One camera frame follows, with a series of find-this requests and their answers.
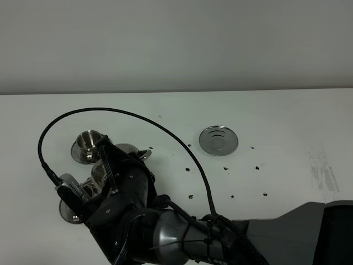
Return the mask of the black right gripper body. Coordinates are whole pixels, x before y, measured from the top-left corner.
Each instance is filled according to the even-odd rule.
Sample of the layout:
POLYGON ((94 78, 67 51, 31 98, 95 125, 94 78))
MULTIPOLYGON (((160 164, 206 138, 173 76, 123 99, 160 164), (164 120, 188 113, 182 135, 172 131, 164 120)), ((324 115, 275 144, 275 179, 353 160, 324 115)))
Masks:
POLYGON ((119 191, 111 193, 107 179, 101 193, 87 204, 92 213, 85 224, 108 261, 118 262, 126 252, 131 223, 141 218, 138 210, 150 207, 157 194, 155 178, 143 161, 111 141, 105 150, 119 191))

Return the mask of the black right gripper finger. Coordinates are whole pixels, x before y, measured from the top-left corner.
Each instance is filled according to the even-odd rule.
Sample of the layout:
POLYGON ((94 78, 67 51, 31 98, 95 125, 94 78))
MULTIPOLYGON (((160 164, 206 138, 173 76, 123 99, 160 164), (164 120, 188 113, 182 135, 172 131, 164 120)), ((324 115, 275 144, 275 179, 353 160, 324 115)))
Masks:
POLYGON ((102 163, 103 163, 105 170, 106 170, 106 173, 107 173, 107 179, 109 180, 109 183, 111 186, 111 193, 117 193, 119 190, 116 187, 115 178, 114 178, 113 172, 111 170, 110 163, 108 161, 108 155, 105 150, 105 147, 107 146, 107 142, 110 142, 108 140, 108 137, 106 135, 103 135, 101 140, 99 140, 99 144, 98 144, 99 145, 99 153, 100 153, 102 163))

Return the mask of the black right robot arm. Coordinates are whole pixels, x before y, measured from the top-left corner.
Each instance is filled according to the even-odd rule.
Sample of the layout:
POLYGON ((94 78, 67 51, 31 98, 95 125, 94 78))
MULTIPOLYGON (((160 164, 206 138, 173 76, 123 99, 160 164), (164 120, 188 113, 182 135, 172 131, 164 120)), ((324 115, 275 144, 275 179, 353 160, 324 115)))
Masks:
POLYGON ((103 201, 88 218, 111 264, 351 264, 352 201, 305 203, 274 219, 195 218, 168 195, 135 155, 104 137, 103 201))

